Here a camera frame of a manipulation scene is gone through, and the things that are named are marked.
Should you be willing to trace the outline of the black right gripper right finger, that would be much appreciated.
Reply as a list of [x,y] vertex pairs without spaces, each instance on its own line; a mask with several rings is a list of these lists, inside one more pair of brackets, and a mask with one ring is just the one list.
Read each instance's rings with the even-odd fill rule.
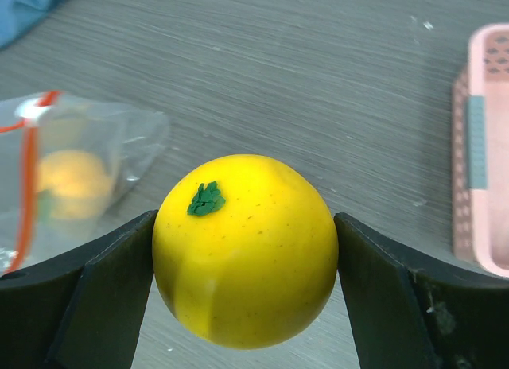
[[508,281],[335,215],[338,271],[363,369],[508,367]]

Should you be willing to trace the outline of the orange-yellow peach fruit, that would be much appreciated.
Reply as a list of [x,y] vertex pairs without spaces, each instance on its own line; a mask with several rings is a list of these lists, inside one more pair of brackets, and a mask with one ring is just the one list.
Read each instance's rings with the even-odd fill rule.
[[37,194],[53,219],[89,219],[102,214],[110,203],[113,184],[103,160],[86,151],[59,150],[38,163]]

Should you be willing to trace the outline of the yellow round fruit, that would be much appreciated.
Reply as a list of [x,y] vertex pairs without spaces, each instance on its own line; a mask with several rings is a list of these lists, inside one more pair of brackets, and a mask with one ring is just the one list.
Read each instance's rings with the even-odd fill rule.
[[257,349],[317,318],[334,287],[339,243],[327,204],[301,174],[271,157],[234,154],[172,188],[152,248],[161,297],[185,328]]

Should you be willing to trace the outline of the clear zip top bag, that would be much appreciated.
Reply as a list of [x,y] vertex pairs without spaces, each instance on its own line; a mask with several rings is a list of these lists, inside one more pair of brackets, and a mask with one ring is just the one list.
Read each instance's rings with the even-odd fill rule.
[[44,92],[1,103],[1,271],[87,242],[162,151],[169,119]]

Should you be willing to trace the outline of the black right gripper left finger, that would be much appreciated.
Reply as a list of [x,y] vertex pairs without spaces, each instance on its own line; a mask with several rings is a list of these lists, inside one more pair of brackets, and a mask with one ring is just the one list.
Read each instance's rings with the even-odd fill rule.
[[131,367],[153,280],[156,214],[3,275],[1,366]]

